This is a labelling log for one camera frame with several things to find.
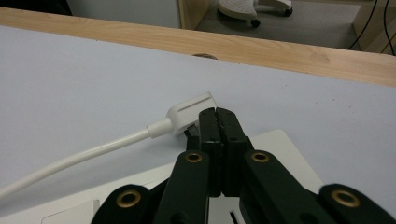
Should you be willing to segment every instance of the white cable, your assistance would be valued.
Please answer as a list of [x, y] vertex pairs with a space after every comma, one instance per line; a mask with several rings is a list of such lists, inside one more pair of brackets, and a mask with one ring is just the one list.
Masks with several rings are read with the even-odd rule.
[[54, 175], [83, 161], [129, 146], [149, 137], [155, 138], [166, 133], [182, 133], [187, 127], [197, 122], [199, 112], [209, 107], [216, 107], [216, 103], [209, 92], [175, 105], [169, 109], [165, 119], [148, 125], [146, 129], [140, 132], [122, 137], [99, 147], [88, 149], [60, 161], [56, 161], [55, 163], [52, 163], [31, 175], [0, 189], [0, 201], [50, 175]]
[[116, 141], [101, 145], [99, 147], [94, 147], [89, 150], [75, 154], [73, 156], [64, 158], [60, 161], [56, 161], [55, 163], [50, 164], [44, 168], [41, 168], [40, 170], [22, 178], [21, 180], [5, 187], [4, 189], [1, 189], [0, 200], [6, 198], [8, 195], [20, 191], [21, 189], [25, 189], [50, 175], [56, 174], [70, 166], [104, 155], [108, 152], [117, 150], [121, 147], [129, 146], [133, 143], [139, 142], [148, 137], [150, 137], [149, 130], [145, 129], [138, 133], [134, 133], [125, 136], [123, 138], [117, 139]]

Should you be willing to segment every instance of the white wall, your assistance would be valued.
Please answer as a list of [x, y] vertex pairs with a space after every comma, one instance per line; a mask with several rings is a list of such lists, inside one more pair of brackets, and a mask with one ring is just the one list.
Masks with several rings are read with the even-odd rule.
[[177, 0], [67, 0], [74, 16], [180, 27]]

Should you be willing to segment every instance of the white tabletop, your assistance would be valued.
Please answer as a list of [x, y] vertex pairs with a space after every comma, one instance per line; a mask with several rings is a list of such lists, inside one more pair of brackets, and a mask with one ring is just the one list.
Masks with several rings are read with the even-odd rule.
[[[140, 130], [211, 91], [246, 135], [284, 130], [325, 184], [396, 217], [396, 89], [0, 26], [0, 188]], [[0, 202], [0, 217], [174, 161], [164, 136], [67, 169]]]

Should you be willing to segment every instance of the gray floor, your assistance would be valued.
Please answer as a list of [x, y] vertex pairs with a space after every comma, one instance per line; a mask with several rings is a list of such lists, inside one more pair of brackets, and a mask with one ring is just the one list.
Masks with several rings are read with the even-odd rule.
[[292, 7], [290, 17], [280, 11], [258, 12], [262, 24], [253, 28], [250, 21], [219, 14], [214, 4], [196, 30], [337, 49], [347, 49], [355, 41], [352, 22], [360, 6], [293, 1]]

